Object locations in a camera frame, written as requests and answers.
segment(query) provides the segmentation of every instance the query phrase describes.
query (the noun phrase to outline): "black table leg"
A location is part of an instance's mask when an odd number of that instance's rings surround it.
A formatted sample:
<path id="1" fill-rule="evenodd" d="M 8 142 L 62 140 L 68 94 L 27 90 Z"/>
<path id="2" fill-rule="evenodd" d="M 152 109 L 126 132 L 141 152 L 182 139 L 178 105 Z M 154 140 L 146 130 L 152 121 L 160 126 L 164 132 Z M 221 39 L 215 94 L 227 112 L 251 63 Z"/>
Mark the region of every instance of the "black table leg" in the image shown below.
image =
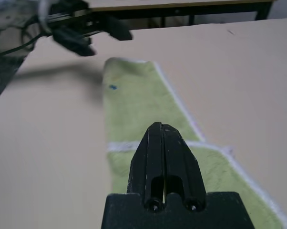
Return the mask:
<path id="1" fill-rule="evenodd" d="M 189 15 L 189 23 L 188 25 L 194 25 L 195 24 L 195 16 Z"/>
<path id="2" fill-rule="evenodd" d="M 272 8 L 272 2 L 264 3 L 264 7 L 257 12 L 255 20 L 265 20 L 268 17 L 268 14 Z"/>
<path id="3" fill-rule="evenodd" d="M 166 17 L 161 17 L 161 28 L 166 27 Z"/>

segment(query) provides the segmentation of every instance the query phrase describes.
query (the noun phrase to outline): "green towel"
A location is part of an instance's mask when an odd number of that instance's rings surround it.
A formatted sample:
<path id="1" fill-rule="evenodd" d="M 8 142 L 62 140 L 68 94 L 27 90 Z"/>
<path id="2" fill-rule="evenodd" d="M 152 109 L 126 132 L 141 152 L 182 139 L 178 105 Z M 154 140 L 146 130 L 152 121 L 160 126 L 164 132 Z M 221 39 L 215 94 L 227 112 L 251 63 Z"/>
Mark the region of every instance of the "green towel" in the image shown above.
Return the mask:
<path id="1" fill-rule="evenodd" d="M 223 149 L 207 144 L 153 62 L 112 58 L 104 68 L 108 161 L 114 193 L 125 193 L 130 162 L 154 122 L 178 129 L 196 157 L 207 192 L 238 192 L 256 229 L 287 228 L 287 218 Z"/>

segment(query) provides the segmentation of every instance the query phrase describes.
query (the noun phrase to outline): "table surface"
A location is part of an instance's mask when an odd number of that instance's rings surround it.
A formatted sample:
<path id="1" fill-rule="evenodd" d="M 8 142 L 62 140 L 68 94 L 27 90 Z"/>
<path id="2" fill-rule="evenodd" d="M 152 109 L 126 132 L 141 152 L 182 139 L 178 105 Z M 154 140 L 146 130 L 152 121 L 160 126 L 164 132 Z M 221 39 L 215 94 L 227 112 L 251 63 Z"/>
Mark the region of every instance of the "table surface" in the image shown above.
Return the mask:
<path id="1" fill-rule="evenodd" d="M 88 0 L 95 11 L 131 10 L 164 7 L 224 5 L 236 3 L 270 2 L 275 0 Z"/>
<path id="2" fill-rule="evenodd" d="M 287 213 L 287 19 L 94 36 L 80 58 L 41 39 L 0 97 L 0 229 L 100 228 L 110 176 L 102 70 L 110 57 L 160 64 L 207 141 Z"/>

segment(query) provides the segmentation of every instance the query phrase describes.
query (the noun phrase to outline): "blue speck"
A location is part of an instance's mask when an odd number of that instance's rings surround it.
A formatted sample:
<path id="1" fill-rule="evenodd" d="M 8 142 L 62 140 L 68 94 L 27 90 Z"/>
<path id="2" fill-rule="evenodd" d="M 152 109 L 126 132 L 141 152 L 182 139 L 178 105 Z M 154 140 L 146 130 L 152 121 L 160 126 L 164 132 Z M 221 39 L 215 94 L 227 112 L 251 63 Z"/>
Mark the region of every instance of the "blue speck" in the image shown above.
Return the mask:
<path id="1" fill-rule="evenodd" d="M 117 89 L 117 87 L 115 85 L 112 85 L 112 84 L 110 85 L 110 88 L 113 89 L 113 90 Z"/>

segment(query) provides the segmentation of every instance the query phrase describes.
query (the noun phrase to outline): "metal frame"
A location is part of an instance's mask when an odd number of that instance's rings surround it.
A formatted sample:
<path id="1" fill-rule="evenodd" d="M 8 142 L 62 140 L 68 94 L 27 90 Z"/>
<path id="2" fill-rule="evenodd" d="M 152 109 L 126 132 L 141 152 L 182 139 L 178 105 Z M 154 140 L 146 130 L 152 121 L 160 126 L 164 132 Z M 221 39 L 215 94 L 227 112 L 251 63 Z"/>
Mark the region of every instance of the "metal frame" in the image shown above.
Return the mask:
<path id="1" fill-rule="evenodd" d="M 220 13 L 242 13 L 257 12 L 255 20 L 267 19 L 273 2 L 253 2 L 226 5 L 208 6 L 185 6 L 185 7 L 165 7 L 151 9 L 134 10 L 109 10 L 102 11 L 118 19 L 139 19 L 139 18 L 161 18 L 161 27 L 165 27 L 166 17 L 189 16 L 188 25 L 194 25 L 195 15 L 220 14 Z"/>

